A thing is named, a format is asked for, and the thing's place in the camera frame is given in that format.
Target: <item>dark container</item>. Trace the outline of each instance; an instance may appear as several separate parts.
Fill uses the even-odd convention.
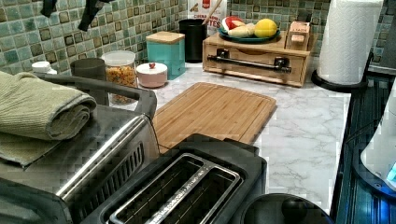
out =
[[[106,81],[105,61],[98,58],[79,59],[70,63],[72,76],[85,77]],[[108,93],[106,91],[85,90],[77,87],[78,90],[84,91],[92,96],[99,105],[109,105]]]
[[[207,24],[204,20],[188,19],[180,21],[179,32],[185,35],[185,56],[187,63],[201,63],[203,59],[203,42],[207,37]]]

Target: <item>green mosaic tile backsplash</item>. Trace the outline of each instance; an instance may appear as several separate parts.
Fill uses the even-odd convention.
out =
[[[85,1],[59,0],[50,18],[41,15],[42,0],[0,0],[0,70],[10,74],[31,71],[47,60],[60,74],[70,75],[69,64],[81,58],[100,57],[111,50],[135,52],[138,62],[147,58],[146,36],[177,31],[186,18],[187,0],[117,0],[97,14],[88,32],[78,29]],[[269,18],[286,31],[302,10],[312,13],[318,34],[316,56],[323,38],[330,0],[228,0],[227,14],[246,22]],[[384,7],[373,42],[373,63],[379,63],[393,20]]]
[[[49,61],[62,75],[77,59],[100,57],[111,50],[147,58],[146,36],[178,30],[187,0],[117,0],[105,4],[88,32],[78,29],[85,1],[59,0],[50,18],[41,15],[42,0],[0,0],[0,70],[32,71],[32,63]]]

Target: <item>wooden lid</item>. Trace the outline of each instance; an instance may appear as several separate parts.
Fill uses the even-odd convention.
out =
[[[147,41],[163,43],[163,44],[175,44],[180,39],[184,39],[183,34],[170,33],[165,31],[161,31],[156,34],[146,36]]]

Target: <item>white marble surface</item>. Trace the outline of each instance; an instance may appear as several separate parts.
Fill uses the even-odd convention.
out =
[[[324,90],[310,77],[302,88],[293,88],[211,74],[200,63],[187,63],[185,74],[154,90],[157,109],[196,82],[275,98],[276,111],[254,143],[268,162],[265,192],[298,195],[330,212],[350,94]],[[134,109],[135,105],[117,107]]]

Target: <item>paper towel roll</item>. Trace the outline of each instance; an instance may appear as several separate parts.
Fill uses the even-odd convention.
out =
[[[382,0],[332,0],[321,52],[318,75],[334,84],[361,82]]]

